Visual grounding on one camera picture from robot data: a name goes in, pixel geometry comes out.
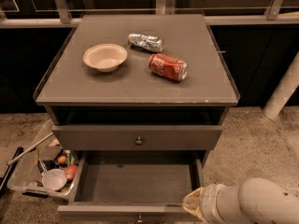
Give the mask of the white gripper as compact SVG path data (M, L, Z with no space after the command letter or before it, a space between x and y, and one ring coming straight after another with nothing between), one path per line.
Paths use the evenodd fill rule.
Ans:
M217 201L223 184L211 184L198 188L184 197L182 208L206 224L225 224L218 211Z

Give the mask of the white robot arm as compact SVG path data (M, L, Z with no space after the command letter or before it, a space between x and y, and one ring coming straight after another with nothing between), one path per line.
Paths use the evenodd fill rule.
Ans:
M299 198L263 178L198 188L182 207L205 224L299 224Z

